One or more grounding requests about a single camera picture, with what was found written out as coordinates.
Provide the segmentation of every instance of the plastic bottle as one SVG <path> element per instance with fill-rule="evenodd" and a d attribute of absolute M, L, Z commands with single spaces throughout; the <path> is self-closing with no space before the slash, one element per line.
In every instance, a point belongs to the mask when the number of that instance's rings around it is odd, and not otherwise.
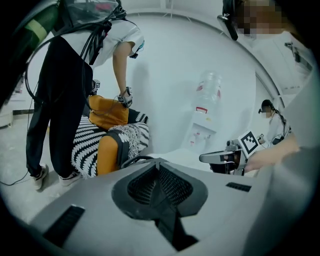
<path fill-rule="evenodd" d="M 196 89 L 195 110 L 206 113 L 219 121 L 221 118 L 221 82 L 222 77 L 214 71 L 205 71 L 201 75 Z"/>

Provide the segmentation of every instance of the black and white striped fabric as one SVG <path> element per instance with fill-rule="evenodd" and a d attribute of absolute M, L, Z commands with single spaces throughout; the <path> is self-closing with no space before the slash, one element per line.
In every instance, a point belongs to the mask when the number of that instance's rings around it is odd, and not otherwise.
<path fill-rule="evenodd" d="M 86 178 L 97 175 L 99 141 L 103 136 L 111 136 L 118 144 L 117 164 L 136 157 L 149 144 L 148 117 L 139 117 L 140 122 L 118 125 L 104 130 L 83 116 L 73 140 L 71 164 Z"/>

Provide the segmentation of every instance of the wire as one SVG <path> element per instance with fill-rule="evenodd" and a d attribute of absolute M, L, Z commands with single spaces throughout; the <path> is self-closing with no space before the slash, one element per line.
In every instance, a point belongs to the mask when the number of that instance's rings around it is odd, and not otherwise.
<path fill-rule="evenodd" d="M 36 83 L 36 86 L 35 86 L 35 88 L 34 88 L 34 90 L 33 90 L 33 93 L 35 93 L 35 91 L 36 91 L 36 89 L 37 89 L 37 87 L 38 87 L 38 84 L 39 84 L 39 82 Z M 29 107 L 29 111 L 28 111 L 28 123 L 27 123 L 27 126 L 26 126 L 26 132 L 27 132 L 27 133 L 28 133 L 28 130 L 29 130 L 29 116 L 30 116 L 30 109 L 31 109 L 32 101 L 33 101 L 33 99 L 31 99 L 30 107 Z M 6 186 L 13 186 L 13 185 L 15 185 L 16 183 L 22 181 L 22 180 L 27 176 L 27 174 L 28 174 L 28 170 L 26 171 L 25 175 L 24 175 L 21 179 L 13 182 L 13 183 L 11 183 L 11 184 L 4 183 L 4 182 L 2 182 L 1 180 L 0 180 L 0 183 L 3 184 L 3 185 L 6 185 Z"/>
<path fill-rule="evenodd" d="M 39 84 L 39 82 L 36 83 L 36 86 L 35 86 L 35 88 L 33 90 L 33 93 L 35 93 L 35 91 L 36 91 L 36 89 L 38 87 L 38 84 Z M 31 110 L 32 101 L 33 101 L 33 99 L 31 99 L 30 106 L 29 106 L 29 111 L 28 111 L 28 123 L 27 123 L 27 126 L 26 126 L 26 132 L 27 133 L 29 131 L 29 116 L 30 116 L 30 110 Z"/>
<path fill-rule="evenodd" d="M 97 27 L 91 34 L 90 36 L 88 37 L 87 41 L 85 42 L 84 44 L 84 47 L 81 51 L 81 54 L 80 54 L 80 57 L 82 58 L 83 54 L 83 60 L 85 60 L 87 58 L 87 55 L 88 55 L 88 52 L 90 50 L 90 46 L 92 45 L 93 41 L 95 40 L 95 37 L 97 36 L 99 32 L 99 27 Z M 81 72 L 81 88 L 82 88 L 82 94 L 85 98 L 85 104 L 87 105 L 87 107 L 92 111 L 92 113 L 94 113 L 96 116 L 103 116 L 103 115 L 107 115 L 106 117 L 108 117 L 108 115 L 111 113 L 111 111 L 115 108 L 116 104 L 114 104 L 115 102 L 115 98 L 117 96 L 115 96 L 112 100 L 112 105 L 111 107 L 109 108 L 109 110 L 107 111 L 101 111 L 101 110 L 95 110 L 93 108 L 91 108 L 90 104 L 88 103 L 88 99 L 87 99 L 87 96 L 86 96 L 86 88 L 85 88 L 85 83 L 84 83 L 84 80 L 86 79 L 85 78 L 85 74 L 86 74 L 86 70 L 85 70 L 85 61 L 82 62 L 82 72 Z"/>
<path fill-rule="evenodd" d="M 26 171 L 25 175 L 24 175 L 21 179 L 15 181 L 14 183 L 7 184 L 7 183 L 4 183 L 4 182 L 2 182 L 2 181 L 0 181 L 0 183 L 3 184 L 3 185 L 6 185 L 6 186 L 8 186 L 8 187 L 10 187 L 10 186 L 13 186 L 13 185 L 15 185 L 16 183 L 22 181 L 22 180 L 27 176 L 27 174 L 28 174 L 28 171 Z"/>
<path fill-rule="evenodd" d="M 101 111 L 99 111 L 99 110 L 92 109 L 92 108 L 90 107 L 89 103 L 88 103 L 88 100 L 87 100 L 87 97 L 86 97 L 86 91 L 85 91 L 84 76 L 85 76 L 85 59 L 86 59 L 86 57 L 87 57 L 87 55 L 88 55 L 88 52 L 89 52 L 89 50 L 90 50 L 90 45 L 92 44 L 92 42 L 94 41 L 95 36 L 96 36 L 96 35 L 98 34 L 98 32 L 99 32 L 99 28 L 104 28 L 104 27 L 105 27 L 105 25 L 102 24 L 102 23 L 87 23 L 87 24 L 82 24 L 82 25 L 73 27 L 73 28 L 71 28 L 71 29 L 69 29 L 69 30 L 67 30 L 67 31 L 65 31 L 65 32 L 62 32 L 62 33 L 57 34 L 57 35 L 54 36 L 53 38 L 48 39 L 47 41 L 45 41 L 44 43 L 42 43 L 42 44 L 34 51 L 34 53 L 32 54 L 29 62 L 27 62 L 27 64 L 26 64 L 24 80 L 25 80 L 26 90 L 27 90 L 27 92 L 29 93 L 29 95 L 32 97 L 32 99 L 33 99 L 35 102 L 39 103 L 40 105 L 45 104 L 45 102 L 44 102 L 43 100 L 37 98 L 37 97 L 31 92 L 31 89 L 30 89 L 30 86 L 29 86 L 28 69 L 29 69 L 29 64 L 30 64 L 30 62 L 32 61 L 32 59 L 34 58 L 34 56 L 37 54 L 37 52 L 38 52 L 42 47 L 44 47 L 46 44 L 52 42 L 56 37 L 59 37 L 59 36 L 65 35 L 65 34 L 69 34 L 69 33 L 73 33 L 73 32 L 76 32 L 76 31 L 78 31 L 78 30 L 89 29 L 92 25 L 96 26 L 96 28 L 93 30 L 93 32 L 92 32 L 92 33 L 90 34 L 90 36 L 88 37 L 88 39 L 87 39 L 87 41 L 86 41 L 86 43 L 85 43 L 85 45 L 84 45 L 84 47 L 83 47 L 83 49 L 82 49 L 82 51 L 81 51 L 81 55 L 80 55 L 80 57 L 82 57 L 82 55 L 84 54 L 84 52 L 85 52 L 85 50 L 86 50 L 85 55 L 84 55 L 84 58 L 83 58 L 83 62 L 82 62 L 81 88 L 82 88 L 82 94 L 83 94 L 83 96 L 84 96 L 84 98 L 85 98 L 85 104 L 89 107 L 89 109 L 90 109 L 91 111 L 101 112 Z M 56 102 L 60 99 L 60 97 L 63 95 L 64 91 L 65 91 L 65 89 L 61 92 L 61 94 L 58 96 L 58 98 L 57 98 L 53 103 L 56 103 Z M 113 102 L 112 102 L 112 106 L 111 106 L 111 108 L 110 108 L 108 111 L 105 111 L 105 112 L 102 113 L 102 114 L 96 114 L 96 115 L 109 114 L 109 113 L 111 112 L 111 110 L 114 108 L 114 106 L 113 106 L 113 105 L 114 105 L 114 99 L 113 99 Z"/>

